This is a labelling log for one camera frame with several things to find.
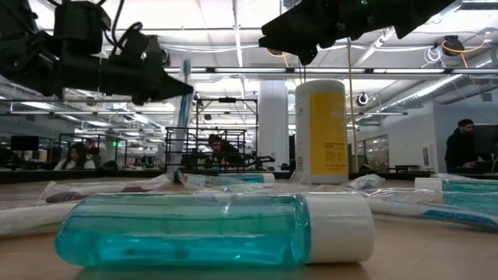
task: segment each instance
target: yellow cord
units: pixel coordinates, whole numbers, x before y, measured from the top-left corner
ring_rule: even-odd
[[[358,172],[358,147],[356,144],[356,119],[355,109],[352,102],[352,59],[351,59],[351,39],[348,39],[348,64],[349,64],[349,105],[351,106],[352,121],[352,144],[355,151],[355,173]]]
[[[467,59],[465,59],[465,56],[464,54],[461,54],[461,60],[464,61],[464,65],[466,68],[468,68],[468,63],[467,63]]]
[[[286,63],[286,67],[288,68],[289,67],[289,62],[287,62],[287,55],[289,55],[288,53],[284,53],[282,52],[282,54],[272,54],[268,49],[266,49],[266,51],[268,52],[268,54],[270,54],[272,57],[275,57],[275,58],[283,58],[283,61]]]
[[[473,51],[477,51],[478,49],[480,49],[482,46],[484,46],[484,44],[486,43],[486,40],[483,40],[482,41],[482,44],[478,47],[475,47],[471,50],[466,50],[466,51],[458,51],[458,50],[454,50],[454,49],[450,49],[449,47],[446,47],[445,44],[447,43],[447,41],[443,41],[443,43],[441,44],[441,47],[443,47],[443,49],[445,50],[449,50],[449,51],[453,51],[454,53],[457,53],[457,54],[467,54],[469,52],[473,52]]]

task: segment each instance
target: white bottle with yellow label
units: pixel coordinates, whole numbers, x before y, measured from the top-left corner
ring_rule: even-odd
[[[296,88],[296,172],[312,184],[349,179],[344,84],[305,82]]]

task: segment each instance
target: desk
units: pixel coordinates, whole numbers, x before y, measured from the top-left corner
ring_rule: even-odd
[[[388,182],[389,187],[412,182]],[[43,184],[22,187],[33,198]],[[10,186],[11,192],[20,190]],[[209,279],[209,280],[479,280],[491,279],[498,263],[498,234],[431,222],[376,220],[373,256],[362,264],[312,265],[293,271],[276,269],[164,268],[85,269],[66,264],[54,252],[53,234],[0,239],[0,279]]]

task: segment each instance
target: man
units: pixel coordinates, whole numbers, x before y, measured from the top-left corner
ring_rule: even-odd
[[[212,134],[209,136],[208,142],[213,151],[212,159],[215,163],[231,165],[233,167],[244,165],[244,159],[239,154],[239,150],[228,141],[222,140],[218,135]]]
[[[92,139],[90,138],[85,139],[85,144],[86,144],[86,154],[88,157],[99,155],[99,149],[95,146],[95,142]]]
[[[474,152],[474,127],[472,120],[461,120],[458,128],[446,141],[444,160],[448,173],[457,173],[458,167],[475,167],[479,155]],[[480,156],[484,160],[490,159],[489,155]]]

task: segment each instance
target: white pillar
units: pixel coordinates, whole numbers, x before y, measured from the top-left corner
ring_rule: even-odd
[[[271,156],[274,163],[265,166],[280,171],[282,163],[289,163],[289,112],[285,81],[260,81],[258,96],[258,154]]]

